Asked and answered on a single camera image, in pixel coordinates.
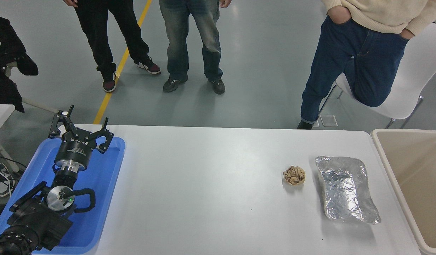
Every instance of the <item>cream sweater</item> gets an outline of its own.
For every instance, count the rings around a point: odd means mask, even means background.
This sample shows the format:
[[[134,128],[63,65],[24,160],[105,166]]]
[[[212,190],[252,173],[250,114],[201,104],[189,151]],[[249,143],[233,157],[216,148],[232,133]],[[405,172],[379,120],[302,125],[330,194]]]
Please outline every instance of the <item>cream sweater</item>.
[[[414,35],[436,20],[436,0],[322,0],[327,11],[334,6],[350,10],[361,26],[381,33],[400,34],[404,28]]]

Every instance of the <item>gray floor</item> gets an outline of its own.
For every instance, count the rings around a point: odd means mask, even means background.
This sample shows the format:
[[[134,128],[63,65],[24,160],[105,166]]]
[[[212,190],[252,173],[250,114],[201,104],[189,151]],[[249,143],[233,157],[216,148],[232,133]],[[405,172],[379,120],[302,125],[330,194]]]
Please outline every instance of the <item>gray floor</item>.
[[[137,18],[145,4],[134,0]],[[218,28],[226,93],[219,96],[206,85],[202,43],[190,18],[189,80],[177,91],[163,93],[168,40],[154,0],[142,33],[163,72],[152,76],[129,59],[104,115],[109,124],[294,129],[324,13],[319,0],[234,0],[221,9]],[[0,1],[0,16],[11,21],[40,70],[35,77],[12,72],[20,93],[58,109],[74,104],[74,123],[93,123],[105,92],[74,10],[62,0]],[[109,43],[118,65],[126,45],[112,15]],[[436,75],[423,96],[424,103],[406,128],[436,130]],[[15,160],[27,164],[46,139],[53,115],[27,105],[25,109],[26,113],[12,114],[0,130],[0,141]],[[389,121],[348,96],[331,100],[323,114],[334,114],[339,126],[317,129],[371,132]]]

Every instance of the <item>beige bin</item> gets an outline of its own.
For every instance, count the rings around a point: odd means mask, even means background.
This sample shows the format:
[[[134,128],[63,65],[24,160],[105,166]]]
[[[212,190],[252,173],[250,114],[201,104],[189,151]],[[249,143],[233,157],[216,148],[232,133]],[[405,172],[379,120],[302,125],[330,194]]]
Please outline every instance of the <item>beige bin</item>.
[[[436,255],[436,131],[371,134],[422,254]]]

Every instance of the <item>hand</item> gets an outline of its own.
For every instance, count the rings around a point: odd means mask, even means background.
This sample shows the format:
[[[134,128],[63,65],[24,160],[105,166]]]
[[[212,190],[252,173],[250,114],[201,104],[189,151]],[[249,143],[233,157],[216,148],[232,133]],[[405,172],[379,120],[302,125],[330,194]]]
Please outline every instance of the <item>hand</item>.
[[[68,6],[72,6],[72,7],[75,7],[75,8],[78,7],[78,5],[77,5],[78,0],[64,0],[64,2],[65,2]]]
[[[231,4],[232,0],[219,0],[219,7],[227,8]]]
[[[402,32],[399,34],[402,38],[405,38],[407,40],[412,39],[415,35],[410,32],[410,30],[404,28],[404,30],[402,30]]]
[[[328,10],[328,16],[336,24],[342,24],[349,21],[352,18],[350,11],[343,6],[334,6]]]

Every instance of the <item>jeans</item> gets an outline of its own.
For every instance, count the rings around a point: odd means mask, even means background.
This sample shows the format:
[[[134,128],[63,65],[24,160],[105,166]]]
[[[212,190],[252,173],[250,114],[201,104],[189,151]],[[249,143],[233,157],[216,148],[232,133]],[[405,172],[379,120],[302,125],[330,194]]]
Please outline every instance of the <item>jeans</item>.
[[[327,16],[302,94],[302,121],[317,121],[320,103],[341,73],[356,100],[370,107],[382,104],[391,91],[407,42],[399,34],[376,32],[352,19],[335,24]]]
[[[161,14],[169,39],[168,72],[171,79],[187,79],[189,63],[186,38],[191,14],[202,39],[204,74],[209,80],[222,76],[219,68],[221,46],[216,21],[219,19],[219,0],[160,0]]]
[[[134,16],[132,0],[82,0],[75,8],[87,40],[97,71],[110,74],[116,71],[108,43],[108,10],[114,15],[134,61],[147,59],[148,45],[141,38],[141,29]]]

